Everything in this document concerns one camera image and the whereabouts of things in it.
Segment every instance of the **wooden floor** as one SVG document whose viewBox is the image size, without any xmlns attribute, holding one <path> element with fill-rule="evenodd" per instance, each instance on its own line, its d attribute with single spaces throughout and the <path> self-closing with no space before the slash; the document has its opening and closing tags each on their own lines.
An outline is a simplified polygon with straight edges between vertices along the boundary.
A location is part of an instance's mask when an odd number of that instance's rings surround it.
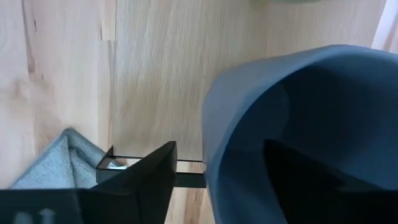
<svg viewBox="0 0 398 224">
<path fill-rule="evenodd" d="M 330 44 L 398 53 L 398 0 L 277 2 L 0 0 L 0 187 L 67 127 L 120 155 L 176 140 L 201 160 L 203 97 L 240 63 Z M 205 190 L 175 190 L 167 223 L 212 222 Z"/>
</svg>

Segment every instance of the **gray towel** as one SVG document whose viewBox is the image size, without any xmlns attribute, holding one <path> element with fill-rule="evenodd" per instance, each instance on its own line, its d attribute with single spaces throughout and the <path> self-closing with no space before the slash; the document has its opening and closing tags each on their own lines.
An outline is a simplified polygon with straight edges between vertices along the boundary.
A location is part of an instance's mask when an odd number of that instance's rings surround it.
<svg viewBox="0 0 398 224">
<path fill-rule="evenodd" d="M 62 132 L 43 155 L 11 185 L 12 189 L 90 188 L 105 153 L 72 128 Z"/>
</svg>

